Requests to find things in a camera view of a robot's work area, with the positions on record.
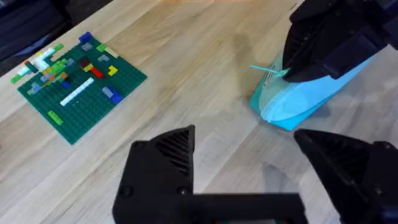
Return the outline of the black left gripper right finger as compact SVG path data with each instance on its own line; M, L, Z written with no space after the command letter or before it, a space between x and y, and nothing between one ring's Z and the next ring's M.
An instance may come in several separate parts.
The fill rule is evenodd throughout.
M294 139L323 184L341 223L397 223L397 148L325 131Z

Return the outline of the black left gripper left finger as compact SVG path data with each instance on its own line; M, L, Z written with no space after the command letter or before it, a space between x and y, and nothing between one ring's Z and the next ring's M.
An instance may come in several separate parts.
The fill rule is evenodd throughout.
M116 223L175 223L166 195L193 193L195 127L131 144L112 214Z

